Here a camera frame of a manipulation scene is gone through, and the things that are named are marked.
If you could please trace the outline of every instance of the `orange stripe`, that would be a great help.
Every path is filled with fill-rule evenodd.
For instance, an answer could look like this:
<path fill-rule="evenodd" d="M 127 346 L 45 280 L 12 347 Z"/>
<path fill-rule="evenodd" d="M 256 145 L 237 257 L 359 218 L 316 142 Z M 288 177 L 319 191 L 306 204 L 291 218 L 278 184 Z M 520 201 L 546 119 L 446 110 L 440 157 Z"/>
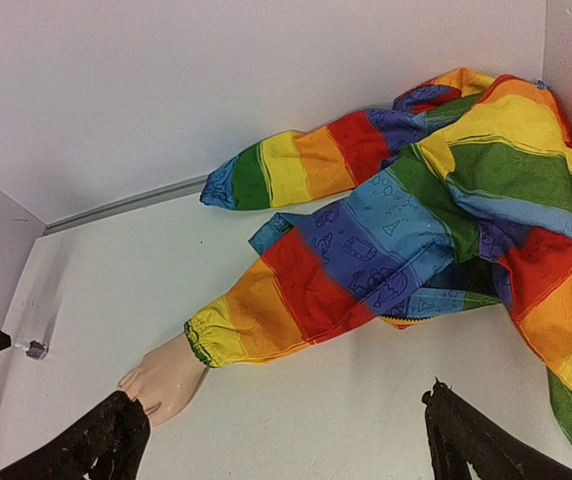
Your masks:
<path fill-rule="evenodd" d="M 261 258 L 226 294 L 230 323 L 240 334 L 249 361 L 268 360 L 302 344 L 302 337 L 286 309 L 275 273 Z"/>
<path fill-rule="evenodd" d="M 313 199 L 351 190 L 357 185 L 346 169 L 342 152 L 326 127 L 293 138 L 295 148 L 308 176 L 308 189 Z"/>
<path fill-rule="evenodd" d="M 533 350 L 555 371 L 572 354 L 572 273 L 518 327 Z"/>

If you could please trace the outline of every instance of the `red stripe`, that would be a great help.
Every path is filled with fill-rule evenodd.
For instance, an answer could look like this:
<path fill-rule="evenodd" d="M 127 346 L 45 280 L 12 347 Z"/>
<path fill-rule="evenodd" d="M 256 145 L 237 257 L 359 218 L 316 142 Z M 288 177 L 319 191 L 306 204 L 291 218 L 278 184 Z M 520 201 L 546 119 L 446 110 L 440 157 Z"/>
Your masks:
<path fill-rule="evenodd" d="M 572 272 L 572 240 L 533 228 L 522 248 L 512 248 L 500 260 L 511 274 L 511 317 L 519 323 Z"/>
<path fill-rule="evenodd" d="M 305 341 L 329 340 L 373 318 L 326 274 L 299 230 L 288 233 L 262 258 L 275 271 L 284 304 Z"/>
<path fill-rule="evenodd" d="M 328 130 L 357 185 L 375 175 L 382 161 L 390 157 L 386 138 L 365 112 L 346 115 L 328 125 Z"/>
<path fill-rule="evenodd" d="M 518 78 L 514 75 L 502 75 L 500 77 L 497 77 L 497 79 L 493 82 L 493 84 L 490 87 L 488 87 L 488 89 L 482 94 L 481 97 L 479 97 L 477 103 L 484 103 L 486 100 L 488 100 L 488 97 L 490 97 L 493 94 L 493 92 L 497 89 L 497 87 L 499 87 L 503 83 L 511 82 L 513 80 L 523 81 L 521 78 Z"/>

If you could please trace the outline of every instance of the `white backdrop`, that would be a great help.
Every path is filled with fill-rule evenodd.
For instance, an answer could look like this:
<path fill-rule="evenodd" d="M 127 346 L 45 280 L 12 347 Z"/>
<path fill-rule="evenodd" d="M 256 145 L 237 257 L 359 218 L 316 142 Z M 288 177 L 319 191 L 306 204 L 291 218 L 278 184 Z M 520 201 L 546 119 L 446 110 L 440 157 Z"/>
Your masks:
<path fill-rule="evenodd" d="M 86 413 L 228 290 L 257 258 L 246 239 L 270 215 L 190 196 L 39 239 L 4 328 L 39 339 L 55 319 L 54 335 L 41 362 L 0 354 L 0 469 Z M 433 478 L 421 398 L 436 376 L 572 467 L 545 367 L 496 306 L 403 332 L 375 320 L 267 366 L 212 371 L 193 404 L 153 431 L 138 478 Z"/>
<path fill-rule="evenodd" d="M 542 74 L 545 0 L 0 2 L 0 189 L 46 223 L 460 65 Z"/>

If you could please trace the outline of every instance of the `mannequin hand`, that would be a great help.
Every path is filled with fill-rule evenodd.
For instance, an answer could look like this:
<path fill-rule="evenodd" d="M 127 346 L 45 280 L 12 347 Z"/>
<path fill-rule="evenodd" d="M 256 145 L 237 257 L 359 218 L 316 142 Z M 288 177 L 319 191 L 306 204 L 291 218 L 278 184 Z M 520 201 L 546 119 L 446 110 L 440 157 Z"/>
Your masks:
<path fill-rule="evenodd" d="M 206 374 L 186 339 L 178 335 L 148 353 L 117 386 L 131 400 L 139 400 L 152 426 L 170 420 L 193 398 Z"/>

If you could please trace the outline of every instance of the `jacket sleeve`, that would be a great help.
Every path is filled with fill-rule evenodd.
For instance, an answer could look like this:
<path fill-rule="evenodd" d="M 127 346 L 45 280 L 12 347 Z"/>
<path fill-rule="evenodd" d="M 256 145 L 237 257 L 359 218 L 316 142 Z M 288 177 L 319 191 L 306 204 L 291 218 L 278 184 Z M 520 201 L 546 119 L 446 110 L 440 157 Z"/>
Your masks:
<path fill-rule="evenodd" d="M 424 288 L 452 263 L 453 242 L 443 223 L 400 182 L 408 178 L 414 188 L 432 192 L 429 202 L 445 205 L 442 215 L 458 212 L 450 202 L 449 213 L 447 190 L 412 158 L 412 150 L 407 152 L 411 158 L 378 173 L 348 197 L 296 218 L 297 226 L 227 294 L 185 325 L 195 354 L 206 365 L 266 363 L 378 316 L 412 323 L 418 317 L 414 313 L 428 316 L 429 306 L 435 306 L 432 313 L 448 313 L 440 305 L 468 308 L 463 296 Z"/>
<path fill-rule="evenodd" d="M 456 121 L 490 82 L 459 69 L 400 95 L 392 109 L 357 111 L 311 133 L 267 138 L 211 173 L 201 201 L 228 210 L 261 210 L 352 190 L 406 145 Z"/>

